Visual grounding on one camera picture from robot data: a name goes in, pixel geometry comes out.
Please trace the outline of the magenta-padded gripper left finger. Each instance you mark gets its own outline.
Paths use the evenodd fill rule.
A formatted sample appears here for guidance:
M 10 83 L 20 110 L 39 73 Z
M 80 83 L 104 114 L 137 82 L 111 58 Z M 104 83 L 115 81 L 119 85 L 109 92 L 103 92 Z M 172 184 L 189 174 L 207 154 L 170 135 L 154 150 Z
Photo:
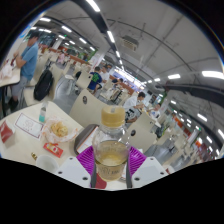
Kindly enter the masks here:
M 84 188 L 92 187 L 95 170 L 93 148 L 88 147 L 76 157 L 68 157 L 55 174 Z

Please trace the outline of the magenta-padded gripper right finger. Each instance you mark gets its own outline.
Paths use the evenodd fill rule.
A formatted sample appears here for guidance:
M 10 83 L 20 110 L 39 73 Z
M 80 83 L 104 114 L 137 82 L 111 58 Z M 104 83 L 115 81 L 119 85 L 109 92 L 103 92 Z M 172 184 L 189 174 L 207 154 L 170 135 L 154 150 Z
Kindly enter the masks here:
M 126 166 L 126 185 L 140 188 L 167 176 L 168 173 L 155 157 L 147 157 L 131 147 Z

